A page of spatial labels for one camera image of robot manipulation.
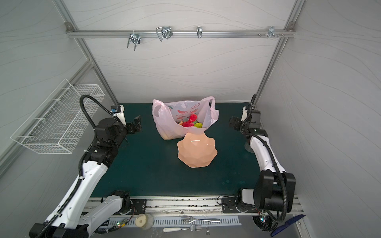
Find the red dragon fruit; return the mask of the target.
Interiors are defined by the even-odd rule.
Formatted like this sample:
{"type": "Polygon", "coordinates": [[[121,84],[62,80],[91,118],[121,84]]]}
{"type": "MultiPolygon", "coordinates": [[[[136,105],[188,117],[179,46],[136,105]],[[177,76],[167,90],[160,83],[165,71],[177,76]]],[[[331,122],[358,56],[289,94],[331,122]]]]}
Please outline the red dragon fruit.
{"type": "Polygon", "coordinates": [[[181,123],[183,127],[194,127],[194,125],[197,123],[197,115],[196,114],[190,114],[187,121],[184,121],[181,123]]]}

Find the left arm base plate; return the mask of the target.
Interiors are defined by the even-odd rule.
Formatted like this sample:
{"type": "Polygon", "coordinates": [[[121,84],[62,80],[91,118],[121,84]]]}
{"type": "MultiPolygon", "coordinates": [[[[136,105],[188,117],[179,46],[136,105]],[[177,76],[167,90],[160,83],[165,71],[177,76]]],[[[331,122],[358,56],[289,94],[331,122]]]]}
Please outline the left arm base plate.
{"type": "Polygon", "coordinates": [[[122,216],[131,216],[131,215],[139,215],[144,214],[146,209],[147,200],[146,199],[131,199],[127,203],[127,207],[122,208],[117,215],[122,216]]]}

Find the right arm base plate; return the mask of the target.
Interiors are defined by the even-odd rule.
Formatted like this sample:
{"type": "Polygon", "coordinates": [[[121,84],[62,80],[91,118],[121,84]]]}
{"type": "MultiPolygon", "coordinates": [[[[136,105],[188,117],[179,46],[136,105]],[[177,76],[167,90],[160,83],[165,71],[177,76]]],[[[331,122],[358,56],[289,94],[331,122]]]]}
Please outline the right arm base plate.
{"type": "Polygon", "coordinates": [[[253,205],[244,203],[238,198],[222,197],[220,204],[224,214],[256,214],[258,212],[253,205]]]}

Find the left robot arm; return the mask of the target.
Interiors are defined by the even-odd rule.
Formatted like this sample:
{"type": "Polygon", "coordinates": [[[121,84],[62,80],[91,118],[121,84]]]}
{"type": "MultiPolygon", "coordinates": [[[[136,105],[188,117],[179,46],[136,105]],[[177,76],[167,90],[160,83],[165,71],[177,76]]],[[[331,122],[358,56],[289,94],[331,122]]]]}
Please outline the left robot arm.
{"type": "Polygon", "coordinates": [[[113,214],[129,212],[133,207],[130,194],[116,190],[82,216],[88,199],[112,165],[127,135],[141,131],[141,118],[137,116],[132,123],[126,123],[122,105],[112,106],[108,110],[110,117],[96,125],[85,108],[85,99],[102,109],[105,107],[90,95],[79,99],[80,108],[93,128],[94,139],[80,158],[76,181],[46,221],[33,225],[29,231],[31,238],[89,238],[113,214]]]}

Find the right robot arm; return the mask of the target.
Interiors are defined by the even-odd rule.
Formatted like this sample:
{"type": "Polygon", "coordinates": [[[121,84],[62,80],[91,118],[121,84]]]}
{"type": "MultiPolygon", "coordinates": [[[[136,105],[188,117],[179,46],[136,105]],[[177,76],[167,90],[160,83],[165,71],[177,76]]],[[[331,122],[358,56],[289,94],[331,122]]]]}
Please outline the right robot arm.
{"type": "Polygon", "coordinates": [[[282,223],[292,209],[296,178],[281,166],[270,145],[266,130],[260,122],[261,112],[255,109],[253,95],[243,108],[240,118],[231,117],[229,127],[238,131],[247,141],[245,149],[254,153],[260,167],[260,175],[254,188],[241,188],[235,204],[240,212],[249,207],[260,211],[272,220],[272,226],[282,223]]]}

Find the pink strawberry plastic bag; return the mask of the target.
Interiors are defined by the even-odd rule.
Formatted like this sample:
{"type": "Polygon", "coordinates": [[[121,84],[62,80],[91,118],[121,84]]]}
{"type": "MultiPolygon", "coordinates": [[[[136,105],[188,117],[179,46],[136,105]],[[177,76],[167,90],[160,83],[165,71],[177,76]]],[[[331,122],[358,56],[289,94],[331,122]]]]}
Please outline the pink strawberry plastic bag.
{"type": "Polygon", "coordinates": [[[215,108],[215,98],[206,97],[199,101],[178,101],[164,103],[154,99],[152,101],[152,115],[160,136],[164,140],[183,138],[187,133],[202,134],[219,119],[219,111],[215,108]],[[190,114],[197,115],[197,123],[202,128],[183,127],[190,114]]]}

